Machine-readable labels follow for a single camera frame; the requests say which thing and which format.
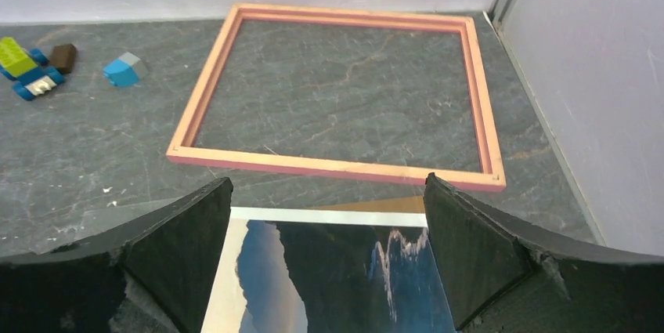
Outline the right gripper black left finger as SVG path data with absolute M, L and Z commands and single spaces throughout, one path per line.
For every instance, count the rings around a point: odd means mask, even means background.
M 140 285 L 181 332 L 203 325 L 233 185 L 200 189 L 97 235 L 1 260 L 4 332 L 108 332 Z

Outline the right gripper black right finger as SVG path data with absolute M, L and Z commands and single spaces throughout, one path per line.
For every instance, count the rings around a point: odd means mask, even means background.
M 458 331 L 662 331 L 661 256 L 555 233 L 434 174 L 424 210 Z

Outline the brown cardboard backing board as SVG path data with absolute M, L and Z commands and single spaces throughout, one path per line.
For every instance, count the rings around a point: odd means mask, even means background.
M 373 201 L 353 202 L 339 205 L 312 207 L 314 210 L 350 211 L 350 212 L 394 212 L 394 213 L 425 213 L 424 197 L 400 197 Z

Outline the mountain landscape photo print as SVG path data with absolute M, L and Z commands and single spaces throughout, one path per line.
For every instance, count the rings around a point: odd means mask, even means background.
M 235 207 L 204 332 L 451 332 L 421 213 Z

